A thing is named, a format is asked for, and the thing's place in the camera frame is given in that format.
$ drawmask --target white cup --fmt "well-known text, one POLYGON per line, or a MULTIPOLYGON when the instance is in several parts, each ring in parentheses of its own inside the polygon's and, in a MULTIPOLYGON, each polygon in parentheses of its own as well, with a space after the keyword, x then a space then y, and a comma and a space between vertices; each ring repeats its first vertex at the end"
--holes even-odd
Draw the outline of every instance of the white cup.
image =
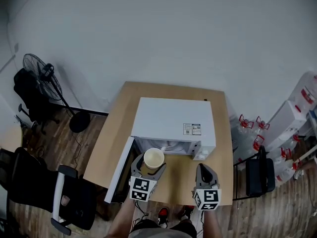
POLYGON ((164 151, 166 147, 150 148, 144 154, 144 163, 149 169, 157 169, 164 163, 164 151))

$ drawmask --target person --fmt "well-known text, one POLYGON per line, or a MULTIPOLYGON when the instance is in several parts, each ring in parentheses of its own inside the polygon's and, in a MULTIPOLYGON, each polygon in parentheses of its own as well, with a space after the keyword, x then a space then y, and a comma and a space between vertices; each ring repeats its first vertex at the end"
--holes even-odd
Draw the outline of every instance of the person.
MULTIPOLYGON (((135 201, 129 196, 125 199, 120 211, 105 238, 196 238, 197 232, 190 220, 194 207, 185 206, 181 222, 167 228, 168 209, 162 208, 158 213, 158 223, 152 220, 141 220, 131 230, 135 201)), ((219 223, 214 211, 204 212, 204 238, 222 238, 219 223)))
POLYGON ((294 179, 297 180, 300 176, 304 175, 305 170, 317 168, 317 153, 314 158, 305 162, 298 170, 294 173, 294 179))

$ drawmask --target fan base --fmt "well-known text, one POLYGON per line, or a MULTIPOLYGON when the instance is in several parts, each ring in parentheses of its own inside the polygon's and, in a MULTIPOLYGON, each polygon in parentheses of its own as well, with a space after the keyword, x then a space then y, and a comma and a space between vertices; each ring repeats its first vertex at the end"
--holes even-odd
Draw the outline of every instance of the fan base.
POLYGON ((69 128, 75 133, 85 130, 90 123, 90 115, 87 112, 80 111, 76 113, 69 122, 69 128))

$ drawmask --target electric fan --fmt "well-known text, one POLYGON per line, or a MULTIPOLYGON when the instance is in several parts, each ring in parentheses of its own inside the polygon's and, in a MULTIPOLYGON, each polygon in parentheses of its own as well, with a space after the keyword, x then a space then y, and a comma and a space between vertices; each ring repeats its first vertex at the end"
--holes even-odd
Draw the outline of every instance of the electric fan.
POLYGON ((62 95, 62 90, 57 78, 54 76, 54 66, 50 63, 45 64, 41 59, 33 54, 25 54, 23 58, 23 67, 33 75, 38 83, 37 88, 46 97, 51 100, 62 100, 69 109, 73 117, 69 122, 69 128, 75 133, 82 132, 90 123, 90 115, 87 112, 80 111, 74 113, 62 95))

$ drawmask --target black shorts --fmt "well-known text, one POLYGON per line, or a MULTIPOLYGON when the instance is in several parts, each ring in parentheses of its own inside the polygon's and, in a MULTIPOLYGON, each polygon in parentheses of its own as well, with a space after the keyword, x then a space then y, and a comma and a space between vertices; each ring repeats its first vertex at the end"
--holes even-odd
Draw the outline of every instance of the black shorts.
MULTIPOLYGON (((152 220, 141 220, 134 226, 132 232, 139 229, 144 229, 144 228, 161 228, 161 227, 152 220)), ((172 227, 171 229, 186 233, 190 235, 192 238, 197 237, 197 231, 194 225, 188 222, 181 222, 175 227, 172 227)))

